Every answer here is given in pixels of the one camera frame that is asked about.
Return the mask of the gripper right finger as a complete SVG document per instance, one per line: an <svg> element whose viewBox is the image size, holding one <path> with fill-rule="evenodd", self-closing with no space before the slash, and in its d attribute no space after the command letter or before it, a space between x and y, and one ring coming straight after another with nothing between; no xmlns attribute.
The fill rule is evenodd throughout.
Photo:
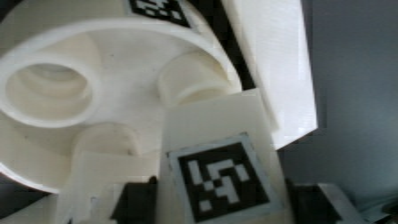
<svg viewBox="0 0 398 224"><path fill-rule="evenodd" d="M336 184L286 180L297 224L368 224Z"/></svg>

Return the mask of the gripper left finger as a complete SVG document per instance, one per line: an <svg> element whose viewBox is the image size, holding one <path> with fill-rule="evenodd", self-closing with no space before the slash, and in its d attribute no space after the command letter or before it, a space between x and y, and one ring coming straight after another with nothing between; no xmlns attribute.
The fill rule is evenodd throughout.
<svg viewBox="0 0 398 224"><path fill-rule="evenodd" d="M158 180L128 182L91 199L87 224L155 224Z"/></svg>

